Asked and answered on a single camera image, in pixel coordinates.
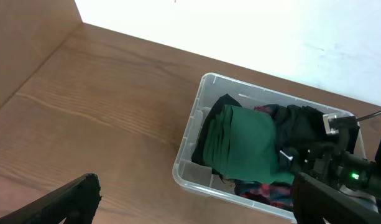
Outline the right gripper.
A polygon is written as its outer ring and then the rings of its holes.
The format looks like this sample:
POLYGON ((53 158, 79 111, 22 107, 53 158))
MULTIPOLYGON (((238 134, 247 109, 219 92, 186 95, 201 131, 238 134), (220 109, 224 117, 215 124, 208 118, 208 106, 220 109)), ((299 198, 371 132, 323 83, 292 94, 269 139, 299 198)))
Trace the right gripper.
POLYGON ((366 190, 372 176, 372 164, 350 152, 336 152, 331 142, 315 142, 297 147, 300 171, 318 181, 339 189, 366 190))

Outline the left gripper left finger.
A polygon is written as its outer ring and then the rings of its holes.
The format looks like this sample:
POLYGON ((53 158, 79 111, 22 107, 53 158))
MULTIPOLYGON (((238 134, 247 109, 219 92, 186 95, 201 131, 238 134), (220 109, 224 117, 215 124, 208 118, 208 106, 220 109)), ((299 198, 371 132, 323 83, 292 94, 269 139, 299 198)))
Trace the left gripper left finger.
POLYGON ((1 217, 0 224, 92 224, 100 191, 98 176, 88 173, 1 217))

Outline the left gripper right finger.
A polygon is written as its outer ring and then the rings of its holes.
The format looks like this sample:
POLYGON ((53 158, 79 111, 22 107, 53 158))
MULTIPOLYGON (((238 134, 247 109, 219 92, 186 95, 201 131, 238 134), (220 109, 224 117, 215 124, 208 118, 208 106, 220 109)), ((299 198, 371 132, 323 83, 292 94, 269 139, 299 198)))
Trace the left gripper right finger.
POLYGON ((291 197, 298 223, 381 224, 381 214, 305 173, 295 176, 291 197))

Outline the red plaid flannel shirt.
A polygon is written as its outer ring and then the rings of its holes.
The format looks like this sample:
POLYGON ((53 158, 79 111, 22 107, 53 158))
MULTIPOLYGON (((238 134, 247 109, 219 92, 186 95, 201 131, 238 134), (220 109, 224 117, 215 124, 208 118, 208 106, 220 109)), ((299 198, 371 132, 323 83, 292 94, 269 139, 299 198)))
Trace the red plaid flannel shirt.
MULTIPOLYGON (((262 107, 260 112, 268 114, 266 105, 262 107)), ((234 181, 234 191, 238 196, 256 200, 285 210, 292 209, 292 200, 290 198, 292 183, 286 184, 283 182, 274 182, 272 184, 262 184, 260 182, 247 182, 242 180, 234 181)))

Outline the black garment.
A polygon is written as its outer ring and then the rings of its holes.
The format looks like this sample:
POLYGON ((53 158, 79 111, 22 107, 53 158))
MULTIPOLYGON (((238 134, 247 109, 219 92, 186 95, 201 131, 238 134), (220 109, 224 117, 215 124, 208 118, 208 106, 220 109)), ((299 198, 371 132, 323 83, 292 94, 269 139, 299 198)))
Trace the black garment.
POLYGON ((277 171, 301 172, 297 147, 302 144, 331 142, 337 146, 336 152, 348 151, 349 135, 327 135, 322 111, 311 106, 271 104, 266 107, 275 126, 274 154, 270 161, 277 171))

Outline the clear plastic storage bin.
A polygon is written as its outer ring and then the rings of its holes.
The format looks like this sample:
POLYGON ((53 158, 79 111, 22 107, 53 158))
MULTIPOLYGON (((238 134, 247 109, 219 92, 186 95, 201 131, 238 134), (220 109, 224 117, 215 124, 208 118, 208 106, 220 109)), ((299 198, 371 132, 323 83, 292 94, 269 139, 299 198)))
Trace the clear plastic storage bin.
MULTIPOLYGON (((293 202, 292 209, 285 210, 238 196, 235 194, 234 188, 226 187, 219 183, 220 178, 223 177, 211 167, 201 166, 192 162, 191 157, 195 151, 204 120, 215 102, 225 94, 230 95, 238 101, 241 107, 250 110, 260 111, 265 105, 277 104, 282 106, 311 106, 322 111, 324 114, 339 113, 340 117, 353 116, 353 114, 348 111, 269 90, 216 73, 207 73, 202 77, 173 166, 173 177, 175 181, 188 190, 201 192, 205 195, 227 200, 296 222, 296 218, 293 214, 293 202)), ((366 159, 360 130, 353 155, 366 159)), ((375 203, 378 198, 364 192, 348 189, 345 186, 341 187, 340 191, 343 195, 353 199, 369 210, 378 213, 375 203)))

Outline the green garment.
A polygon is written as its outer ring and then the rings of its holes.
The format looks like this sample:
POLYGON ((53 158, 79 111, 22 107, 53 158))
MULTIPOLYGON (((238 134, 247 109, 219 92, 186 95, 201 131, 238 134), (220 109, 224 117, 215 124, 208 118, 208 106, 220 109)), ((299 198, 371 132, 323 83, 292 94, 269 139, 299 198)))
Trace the green garment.
POLYGON ((202 162, 225 179, 291 184, 293 174, 278 164, 276 138, 269 114, 224 105, 209 124, 202 162))

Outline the black cloth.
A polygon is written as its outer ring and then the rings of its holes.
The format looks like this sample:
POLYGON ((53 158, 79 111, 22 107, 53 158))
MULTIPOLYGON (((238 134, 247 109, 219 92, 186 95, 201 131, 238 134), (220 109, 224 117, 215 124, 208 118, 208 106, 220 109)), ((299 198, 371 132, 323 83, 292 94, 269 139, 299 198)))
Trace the black cloth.
POLYGON ((221 96, 215 102, 215 104, 209 111, 202 125, 201 131, 198 136, 198 141, 197 141, 195 151, 191 157, 192 162, 201 166, 206 166, 205 162, 203 161, 203 151, 204 151, 204 145, 205 145, 207 134, 208 134, 209 125, 211 121, 216 117, 216 115, 218 115, 224 109, 225 105, 233 105, 233 106, 241 107, 241 104, 228 94, 221 96))

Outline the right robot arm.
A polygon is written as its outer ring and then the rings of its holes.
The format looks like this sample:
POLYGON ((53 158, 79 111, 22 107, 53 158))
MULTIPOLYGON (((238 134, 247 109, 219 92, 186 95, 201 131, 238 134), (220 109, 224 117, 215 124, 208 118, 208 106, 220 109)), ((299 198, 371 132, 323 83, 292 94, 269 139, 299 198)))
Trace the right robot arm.
POLYGON ((375 160, 369 161, 345 149, 328 151, 313 161, 312 169, 299 172, 293 187, 326 198, 341 198, 341 187, 381 199, 381 139, 375 160))

